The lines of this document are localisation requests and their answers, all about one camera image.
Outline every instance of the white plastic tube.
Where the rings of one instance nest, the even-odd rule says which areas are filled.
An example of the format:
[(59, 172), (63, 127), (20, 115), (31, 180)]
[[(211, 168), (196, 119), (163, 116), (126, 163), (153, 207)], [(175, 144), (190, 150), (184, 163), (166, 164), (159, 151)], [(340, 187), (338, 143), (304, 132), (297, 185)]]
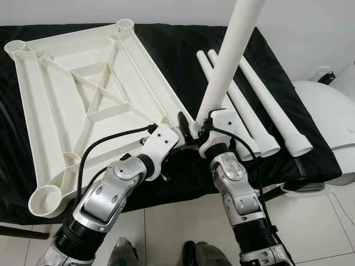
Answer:
[(251, 65), (244, 57), (241, 58), (239, 66), (249, 81), (255, 94), (269, 114), (271, 120), (285, 140), (285, 146), (290, 154), (293, 157), (297, 157), (309, 152), (313, 146), (307, 137), (296, 129), (294, 124), (279, 106), (269, 90), (265, 87), (265, 84), (261, 81), (259, 76), (255, 73)]
[(264, 1), (238, 0), (236, 2), (196, 123), (190, 127), (193, 136), (197, 135), (209, 112), (220, 108)]
[[(202, 67), (202, 70), (205, 73), (207, 80), (210, 80), (211, 74), (213, 72), (213, 68), (212, 68), (209, 60), (207, 59), (207, 56), (201, 50), (196, 53), (196, 56), (200, 62), (200, 65)], [(242, 140), (244, 140), (248, 144), (248, 146), (253, 151), (255, 157), (260, 156), (261, 152), (260, 152), (260, 148), (259, 148), (257, 142), (250, 136), (248, 130), (245, 128), (245, 125), (243, 124), (243, 121), (240, 119), (238, 113), (235, 110), (234, 110), (234, 112), (235, 112), (235, 122), (234, 122), (235, 132), (232, 132), (232, 133), (236, 134), (238, 137), (240, 137)], [(252, 159), (252, 156), (250, 155), (248, 150), (240, 143), (237, 143), (236, 151), (239, 155), (239, 158), (242, 161), (249, 161)]]
[[(215, 65), (218, 57), (217, 53), (214, 50), (209, 50), (208, 56), (212, 64)], [(212, 69), (207, 58), (204, 64), (202, 64), (201, 60), (199, 59), (202, 68)], [(280, 150), (280, 146), (278, 145), (275, 138), (266, 131), (265, 127), (255, 114), (252, 107), (249, 105), (248, 101), (245, 99), (243, 93), (240, 91), (233, 79), (227, 92), (232, 102), (234, 103), (234, 106), (238, 110), (239, 115), (242, 117), (244, 124), (248, 128), (250, 135), (253, 137), (253, 139), (256, 140), (261, 151), (260, 156), (268, 157), (277, 153)]]

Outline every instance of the floor tile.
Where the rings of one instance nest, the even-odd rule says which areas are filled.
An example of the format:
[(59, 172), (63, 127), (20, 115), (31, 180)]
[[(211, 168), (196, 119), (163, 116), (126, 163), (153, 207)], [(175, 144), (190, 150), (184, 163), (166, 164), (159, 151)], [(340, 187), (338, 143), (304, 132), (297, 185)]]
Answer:
[[(24, 230), (31, 230), (32, 228), (32, 226), (20, 226), (11, 223), (0, 223), (0, 226)], [(26, 259), (28, 242), (28, 238), (0, 236), (0, 264), (6, 266), (23, 266)]]
[[(50, 232), (51, 235), (57, 231), (60, 224), (55, 224), (52, 228), (48, 226), (34, 226), (36, 231)], [(144, 246), (144, 211), (138, 210), (123, 213), (119, 216), (114, 227), (105, 237), (105, 240), (96, 253), (96, 260), (93, 266), (103, 266), (107, 264), (111, 251), (119, 237), (127, 237), (132, 245), (137, 249), (141, 266), (145, 265), (145, 246)], [(31, 239), (28, 249), (26, 266), (35, 266), (39, 257), (43, 254), (51, 241)]]
[(147, 208), (145, 228), (147, 266), (178, 265), (188, 240), (213, 244), (239, 265), (239, 248), (220, 195)]
[(106, 236), (103, 244), (96, 253), (96, 260), (93, 266), (104, 266), (111, 255), (118, 238), (127, 238), (133, 247), (137, 249), (139, 265), (145, 265), (145, 243), (144, 243), (144, 210), (122, 213), (116, 224)]
[(33, 226), (33, 231), (50, 233), (50, 236), (46, 240), (30, 239), (25, 266), (36, 265), (38, 259), (43, 255), (44, 251), (50, 245), (53, 235), (56, 233), (60, 226), (61, 224), (39, 224)]
[(297, 266), (353, 266), (355, 265), (354, 253), (339, 255), (331, 258), (318, 259), (310, 262), (297, 263)]
[(295, 262), (353, 252), (328, 196), (280, 196), (267, 206)]
[(355, 185), (347, 186), (334, 194), (330, 194), (329, 198), (355, 251)]

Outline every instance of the black cloth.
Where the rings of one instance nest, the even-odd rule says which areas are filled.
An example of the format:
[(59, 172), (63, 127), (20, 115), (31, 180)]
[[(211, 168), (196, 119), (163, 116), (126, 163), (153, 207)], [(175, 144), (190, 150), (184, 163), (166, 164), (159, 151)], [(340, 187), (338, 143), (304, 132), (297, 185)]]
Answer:
[[(0, 27), (0, 46), (14, 39), (33, 40), (62, 33), (101, 26), (102, 24), (28, 25)], [(202, 101), (207, 80), (196, 59), (196, 52), (219, 50), (225, 27), (137, 24), (135, 32), (158, 65), (190, 114), (195, 117)], [(245, 57), (269, 91), (313, 150), (297, 158), (302, 174), (285, 148), (280, 133), (259, 102), (240, 69), (235, 81), (267, 131), (281, 146), (281, 151), (268, 158), (259, 158), (264, 185), (272, 183), (323, 182), (340, 176), (336, 159), (316, 128), (311, 116), (298, 98), (289, 78), (280, 66), (260, 31), (256, 28), (245, 51)], [(0, 51), (0, 220), (20, 224), (61, 222), (70, 208), (53, 219), (33, 216), (28, 208), (29, 196), (36, 189), (31, 147), (23, 115), (13, 60)], [(249, 182), (257, 187), (252, 162), (243, 163)], [(208, 163), (197, 151), (174, 151), (163, 165), (163, 173), (171, 178), (144, 182), (129, 197), (125, 211), (158, 204), (190, 200), (214, 193)]]

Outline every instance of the white wall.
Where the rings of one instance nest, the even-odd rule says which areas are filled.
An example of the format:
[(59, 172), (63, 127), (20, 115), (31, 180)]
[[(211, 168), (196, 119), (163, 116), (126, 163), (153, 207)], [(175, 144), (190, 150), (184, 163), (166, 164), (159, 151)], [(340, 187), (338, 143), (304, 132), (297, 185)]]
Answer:
[[(234, 0), (1, 0), (0, 25), (115, 22), (227, 25)], [(354, 0), (266, 0), (257, 24), (291, 79), (355, 59)]]

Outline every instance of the white machine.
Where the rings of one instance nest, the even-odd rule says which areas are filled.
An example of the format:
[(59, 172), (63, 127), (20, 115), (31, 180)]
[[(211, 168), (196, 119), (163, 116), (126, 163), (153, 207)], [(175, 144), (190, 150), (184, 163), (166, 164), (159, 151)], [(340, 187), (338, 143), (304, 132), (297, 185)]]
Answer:
[(343, 172), (341, 177), (328, 181), (322, 193), (354, 182), (355, 99), (352, 101), (340, 91), (322, 83), (296, 81), (293, 85)]

